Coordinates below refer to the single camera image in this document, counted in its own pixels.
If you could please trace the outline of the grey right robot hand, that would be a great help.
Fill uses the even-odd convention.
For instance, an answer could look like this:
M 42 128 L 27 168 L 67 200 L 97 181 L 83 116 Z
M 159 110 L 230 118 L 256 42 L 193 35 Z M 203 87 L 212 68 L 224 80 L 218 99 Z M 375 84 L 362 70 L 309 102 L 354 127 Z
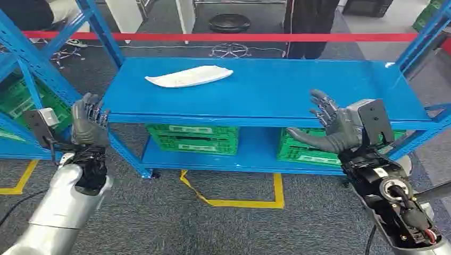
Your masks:
M 315 115 L 325 128 L 326 135 L 316 137 L 296 127 L 286 128 L 295 140 L 318 149 L 339 154 L 362 144 L 362 131 L 355 127 L 355 123 L 345 108 L 340 108 L 335 101 L 321 90 L 311 90 L 311 101 L 317 105 L 317 110 L 310 112 Z

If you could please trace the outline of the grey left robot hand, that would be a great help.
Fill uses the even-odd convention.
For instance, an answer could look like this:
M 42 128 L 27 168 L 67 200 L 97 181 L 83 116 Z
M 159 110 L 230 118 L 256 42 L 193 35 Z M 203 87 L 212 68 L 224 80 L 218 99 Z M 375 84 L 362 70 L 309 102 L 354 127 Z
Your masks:
M 77 145 L 107 147 L 109 110 L 102 110 L 103 102 L 97 94 L 83 95 L 71 107 L 71 140 Z

